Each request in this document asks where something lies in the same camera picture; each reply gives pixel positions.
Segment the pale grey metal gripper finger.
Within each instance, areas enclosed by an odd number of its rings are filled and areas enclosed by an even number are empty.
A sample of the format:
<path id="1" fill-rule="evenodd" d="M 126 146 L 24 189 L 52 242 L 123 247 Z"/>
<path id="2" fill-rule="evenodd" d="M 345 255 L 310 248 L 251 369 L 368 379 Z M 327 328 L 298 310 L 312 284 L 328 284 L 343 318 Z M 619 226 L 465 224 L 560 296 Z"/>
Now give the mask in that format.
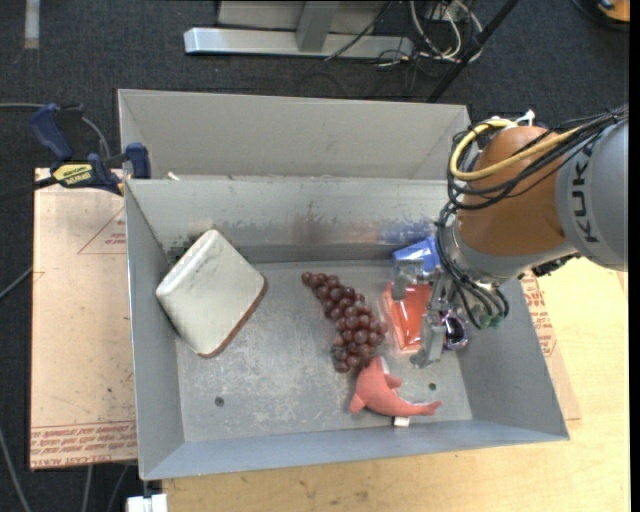
<path id="1" fill-rule="evenodd" d="M 445 327 L 437 314 L 424 314 L 421 320 L 420 348 L 410 357 L 411 364 L 425 369 L 441 358 L 445 340 Z"/>
<path id="2" fill-rule="evenodd" d="M 426 281 L 426 273 L 422 261 L 398 261 L 394 264 L 394 279 L 391 285 L 391 296 L 394 301 L 405 298 L 410 285 L 422 284 Z"/>

